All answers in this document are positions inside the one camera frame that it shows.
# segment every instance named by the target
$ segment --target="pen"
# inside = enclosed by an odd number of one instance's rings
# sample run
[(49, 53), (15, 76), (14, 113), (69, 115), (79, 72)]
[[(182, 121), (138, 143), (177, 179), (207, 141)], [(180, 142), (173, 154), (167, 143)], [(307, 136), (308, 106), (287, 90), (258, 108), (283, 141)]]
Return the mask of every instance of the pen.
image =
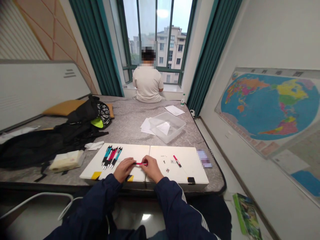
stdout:
[(106, 161), (104, 162), (103, 169), (106, 169), (106, 168), (107, 168), (107, 164), (108, 164), (108, 162), (110, 161), (110, 159), (113, 157), (113, 155), (114, 155), (115, 152), (116, 152), (116, 149), (115, 149), (115, 148), (111, 149), (111, 154), (110, 154), (110, 156), (109, 156), (109, 160), (106, 160)]
[(116, 153), (118, 153), (119, 151), (120, 151), (120, 149), (121, 148), (119, 148), (118, 150), (116, 149), (116, 151), (114, 152), (114, 154), (112, 155), (112, 157), (109, 159), (109, 161), (108, 161), (108, 165), (107, 165), (107, 168), (110, 166), (110, 165), (112, 165), (112, 162), (114, 161), (114, 156), (116, 155)]
[(106, 154), (104, 155), (104, 158), (103, 158), (103, 160), (102, 160), (101, 166), (103, 166), (104, 162), (107, 160), (111, 148), (112, 148), (112, 145), (111, 145), (111, 146), (109, 145), (109, 147), (108, 147), (107, 150), (106, 150)]
[(145, 165), (145, 166), (147, 166), (148, 164), (147, 163), (133, 163), (133, 165)]
[(179, 167), (181, 167), (181, 164), (179, 163), (178, 159), (176, 158), (175, 155), (173, 155), (174, 159), (176, 160), (177, 164), (179, 165)]
[(122, 152), (122, 148), (119, 148), (119, 152), (118, 152), (118, 155), (117, 157), (112, 161), (112, 164), (111, 164), (111, 169), (114, 167), (114, 165), (116, 164), (117, 160), (118, 160), (118, 157), (120, 156), (120, 153)]

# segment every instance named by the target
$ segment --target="child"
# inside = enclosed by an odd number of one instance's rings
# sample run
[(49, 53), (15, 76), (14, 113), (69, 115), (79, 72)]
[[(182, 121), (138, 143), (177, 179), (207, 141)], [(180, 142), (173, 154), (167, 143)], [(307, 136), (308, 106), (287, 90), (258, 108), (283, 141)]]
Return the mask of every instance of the child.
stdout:
[(142, 65), (138, 66), (133, 72), (133, 86), (137, 90), (137, 95), (133, 98), (145, 103), (157, 103), (164, 101), (159, 92), (163, 91), (161, 74), (154, 68), (155, 52), (146, 47), (141, 52)]

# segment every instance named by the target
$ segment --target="hand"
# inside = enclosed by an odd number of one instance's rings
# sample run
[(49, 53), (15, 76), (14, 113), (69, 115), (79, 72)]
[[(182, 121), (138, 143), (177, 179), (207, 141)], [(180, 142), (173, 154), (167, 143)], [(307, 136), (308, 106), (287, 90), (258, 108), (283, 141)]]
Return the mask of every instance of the hand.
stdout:
[(114, 171), (113, 175), (118, 180), (119, 183), (123, 183), (126, 180), (126, 177), (129, 175), (133, 169), (136, 161), (133, 158), (125, 158), (122, 160)]
[(149, 155), (144, 156), (142, 163), (148, 163), (148, 166), (140, 165), (142, 170), (157, 184), (164, 176), (162, 175), (157, 160)]

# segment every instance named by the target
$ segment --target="water bottle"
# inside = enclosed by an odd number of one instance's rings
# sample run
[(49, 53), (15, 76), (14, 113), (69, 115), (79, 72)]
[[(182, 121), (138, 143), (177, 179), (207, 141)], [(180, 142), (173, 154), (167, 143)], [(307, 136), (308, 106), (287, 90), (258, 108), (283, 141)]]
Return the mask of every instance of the water bottle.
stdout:
[(184, 106), (184, 101), (186, 100), (186, 94), (184, 93), (181, 99), (181, 103), (180, 106), (183, 107)]

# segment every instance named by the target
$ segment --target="pillow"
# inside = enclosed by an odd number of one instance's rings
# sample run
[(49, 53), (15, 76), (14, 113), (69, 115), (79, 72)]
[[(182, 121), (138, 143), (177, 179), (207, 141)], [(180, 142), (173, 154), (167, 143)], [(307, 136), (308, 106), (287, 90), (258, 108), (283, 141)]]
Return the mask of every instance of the pillow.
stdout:
[[(58, 116), (68, 116), (72, 111), (76, 110), (80, 105), (85, 103), (85, 100), (68, 100), (59, 103), (51, 108), (45, 110), (43, 115), (58, 115)], [(107, 104), (109, 107), (110, 117), (113, 119), (113, 107), (112, 104)]]

